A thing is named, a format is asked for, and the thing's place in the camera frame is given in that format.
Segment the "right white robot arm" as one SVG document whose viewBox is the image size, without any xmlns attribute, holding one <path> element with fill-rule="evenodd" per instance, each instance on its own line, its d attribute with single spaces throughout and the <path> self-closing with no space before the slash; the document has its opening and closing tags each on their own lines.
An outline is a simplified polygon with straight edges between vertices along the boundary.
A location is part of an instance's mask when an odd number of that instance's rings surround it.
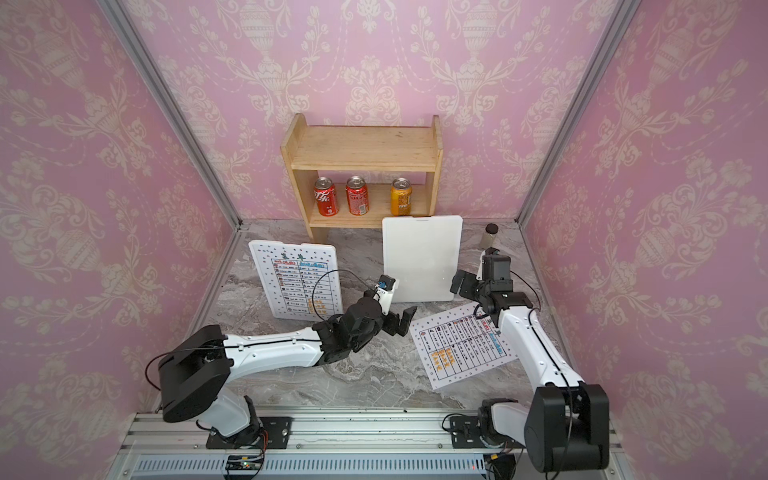
<svg viewBox="0 0 768 480">
<path fill-rule="evenodd" d="M 478 274 L 459 270 L 450 291 L 471 300 L 497 327 L 524 368 L 533 397 L 485 400 L 479 428 L 489 445 L 515 441 L 545 475 L 604 470 L 609 466 L 609 398 L 569 365 L 541 327 L 529 297 L 514 289 L 511 259 L 495 248 L 482 252 Z"/>
</svg>

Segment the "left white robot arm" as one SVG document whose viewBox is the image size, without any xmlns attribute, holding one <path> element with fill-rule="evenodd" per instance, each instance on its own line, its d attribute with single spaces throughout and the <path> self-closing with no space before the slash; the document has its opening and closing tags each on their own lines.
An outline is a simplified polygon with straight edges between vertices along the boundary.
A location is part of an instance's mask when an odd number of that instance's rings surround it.
<svg viewBox="0 0 768 480">
<path fill-rule="evenodd" d="M 391 312 L 379 293 L 294 332 L 246 337 L 207 325 L 159 357 L 162 418 L 167 423 L 200 421 L 227 449 L 265 442 L 268 433 L 253 400 L 234 394 L 230 383 L 266 371 L 339 362 L 381 332 L 406 336 L 416 312 L 415 306 Z"/>
</svg>

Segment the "white rack board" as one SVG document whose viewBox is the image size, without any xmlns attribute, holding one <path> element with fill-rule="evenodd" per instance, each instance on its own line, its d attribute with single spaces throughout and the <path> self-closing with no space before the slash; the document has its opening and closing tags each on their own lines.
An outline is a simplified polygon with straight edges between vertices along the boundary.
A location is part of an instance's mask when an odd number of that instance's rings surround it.
<svg viewBox="0 0 768 480">
<path fill-rule="evenodd" d="M 382 221 L 384 273 L 396 279 L 395 303 L 446 302 L 458 269 L 463 219 L 456 215 Z"/>
<path fill-rule="evenodd" d="M 343 312 L 333 246 L 252 240 L 248 249 L 275 318 L 314 321 Z"/>
</svg>

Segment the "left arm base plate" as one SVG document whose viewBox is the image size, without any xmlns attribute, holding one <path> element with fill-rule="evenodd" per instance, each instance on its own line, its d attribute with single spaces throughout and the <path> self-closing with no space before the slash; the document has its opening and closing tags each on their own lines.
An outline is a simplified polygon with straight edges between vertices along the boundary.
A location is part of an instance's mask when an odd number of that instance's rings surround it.
<svg viewBox="0 0 768 480">
<path fill-rule="evenodd" d="M 288 448 L 291 437 L 292 424 L 292 417 L 261 417 L 256 426 L 249 426 L 232 437 L 210 433 L 206 448 L 209 450 L 285 450 Z"/>
</svg>

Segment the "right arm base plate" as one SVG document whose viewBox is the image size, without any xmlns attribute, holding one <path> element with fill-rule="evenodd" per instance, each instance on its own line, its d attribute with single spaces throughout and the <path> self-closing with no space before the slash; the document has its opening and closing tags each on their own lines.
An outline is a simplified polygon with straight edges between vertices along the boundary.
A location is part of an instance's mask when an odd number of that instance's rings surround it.
<svg viewBox="0 0 768 480">
<path fill-rule="evenodd" d="M 448 414 L 441 421 L 441 428 L 450 436 L 454 449 L 486 448 L 509 451 L 523 447 L 521 443 L 509 437 L 492 437 L 477 415 Z"/>
</svg>

